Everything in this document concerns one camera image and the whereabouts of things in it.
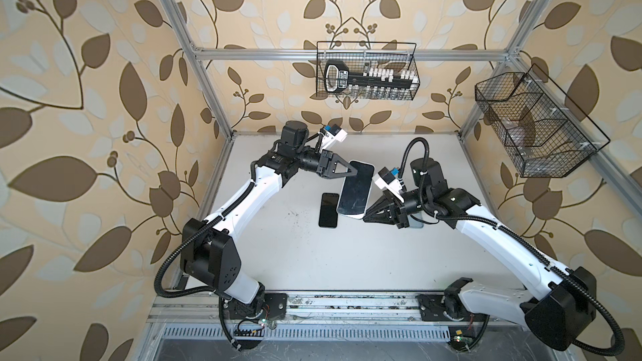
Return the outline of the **black smartphone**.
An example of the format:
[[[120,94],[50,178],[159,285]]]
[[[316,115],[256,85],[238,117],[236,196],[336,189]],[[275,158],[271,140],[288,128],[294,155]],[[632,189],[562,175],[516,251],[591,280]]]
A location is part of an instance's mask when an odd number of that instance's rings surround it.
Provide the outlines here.
[[[339,203],[339,194],[324,193],[321,197],[319,208],[319,227],[336,228],[338,226],[339,215],[337,206]]]
[[[344,179],[337,212],[344,217],[362,219],[368,205],[375,167],[358,160],[351,160],[349,164],[357,174]]]

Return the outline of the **light blue phone case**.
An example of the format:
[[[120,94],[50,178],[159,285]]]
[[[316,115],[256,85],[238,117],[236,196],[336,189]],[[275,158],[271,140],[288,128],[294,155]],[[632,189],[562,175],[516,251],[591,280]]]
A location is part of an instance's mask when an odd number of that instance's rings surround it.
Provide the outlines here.
[[[409,228],[422,229],[424,227],[424,223],[419,221],[414,215],[409,215],[408,222]]]

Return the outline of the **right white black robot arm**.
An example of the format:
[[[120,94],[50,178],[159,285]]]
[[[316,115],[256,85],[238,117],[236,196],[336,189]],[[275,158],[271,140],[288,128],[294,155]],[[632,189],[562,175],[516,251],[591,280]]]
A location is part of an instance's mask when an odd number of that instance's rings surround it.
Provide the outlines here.
[[[449,187],[441,165],[431,158],[423,137],[406,147],[398,168],[382,168],[372,181],[382,196],[364,214],[364,222],[409,227],[421,212],[444,222],[485,249],[523,285],[488,287],[461,277],[443,292],[445,317],[463,321],[481,315],[528,329],[557,351],[574,345],[591,354],[615,357],[625,350],[625,335],[597,299],[597,281],[583,267],[571,269],[545,254],[500,222],[469,192]]]

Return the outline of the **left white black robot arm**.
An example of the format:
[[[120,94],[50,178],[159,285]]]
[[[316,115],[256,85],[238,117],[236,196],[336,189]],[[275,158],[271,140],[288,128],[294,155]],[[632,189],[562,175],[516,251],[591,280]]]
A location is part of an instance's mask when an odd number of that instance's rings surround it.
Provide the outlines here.
[[[355,176],[357,170],[330,149],[347,135],[338,125],[325,125],[311,135],[305,123],[289,120],[267,153],[251,163],[245,185],[215,212],[202,220],[192,218],[187,222],[181,244],[156,273],[156,295],[179,298],[209,292],[217,295],[219,307],[237,306],[243,321],[268,319],[270,308],[264,300],[265,287],[242,270],[236,240],[265,203],[299,171],[328,180]],[[199,286],[182,290],[164,288],[163,278],[175,261]]]

